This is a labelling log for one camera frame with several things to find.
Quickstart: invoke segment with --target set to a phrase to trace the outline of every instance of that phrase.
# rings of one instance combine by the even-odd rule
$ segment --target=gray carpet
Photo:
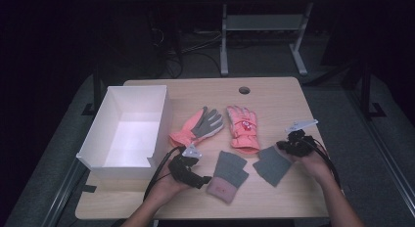
[[[309,81],[330,69],[319,66],[326,42],[324,36],[304,39],[301,53],[309,68],[308,76],[297,73],[286,41],[230,49],[229,77],[294,76],[300,82]],[[198,52],[218,62],[217,48]],[[180,78],[220,77],[214,62],[204,55],[185,56],[184,67]],[[174,64],[171,68],[178,70]],[[165,73],[161,78],[169,78],[169,75]],[[415,183],[411,167],[412,158],[415,158],[414,127],[394,103],[388,88],[376,77],[372,81],[372,101],[381,105],[387,117],[367,122],[353,102],[359,90],[345,91],[340,87],[341,79],[339,74],[320,87],[303,87],[303,91],[314,117],[320,121],[320,133],[339,171],[347,198],[367,226],[415,226],[414,216],[396,189],[368,125],[379,131],[410,184]],[[74,97],[6,226],[42,226],[92,122],[92,116],[82,115],[86,104],[92,102],[92,77],[89,77]],[[87,174],[88,171],[83,173],[76,183],[62,215],[56,218],[56,226],[112,226],[116,222],[75,218],[74,210]],[[325,223],[327,219],[321,218],[296,220],[297,227]]]

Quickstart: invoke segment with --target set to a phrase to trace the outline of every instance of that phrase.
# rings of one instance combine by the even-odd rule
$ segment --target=gray glove
[[[207,111],[208,107],[203,107],[184,123],[180,131],[170,133],[174,146],[196,145],[223,128],[222,115],[216,109]]]

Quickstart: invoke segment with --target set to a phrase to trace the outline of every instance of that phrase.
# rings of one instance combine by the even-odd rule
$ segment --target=open box
[[[165,85],[111,86],[76,157],[101,179],[151,179],[171,121]]]

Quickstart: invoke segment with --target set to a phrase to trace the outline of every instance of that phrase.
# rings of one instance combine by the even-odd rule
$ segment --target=dark background
[[[322,60],[325,65],[338,66],[355,57],[367,62],[415,124],[415,52],[411,51],[415,27],[410,1],[317,3],[307,32],[332,33]],[[175,22],[184,32],[219,29],[220,9],[220,4],[166,6],[153,11],[142,4],[119,7],[107,0],[0,0],[0,225],[76,90],[94,69],[103,69],[107,85],[128,78],[157,77],[163,71],[161,53],[168,47],[152,46],[149,27],[163,29],[168,40],[174,40]],[[149,11],[148,20],[143,14]],[[134,42],[140,45],[131,46]],[[115,71],[106,66],[107,59],[136,71]]]

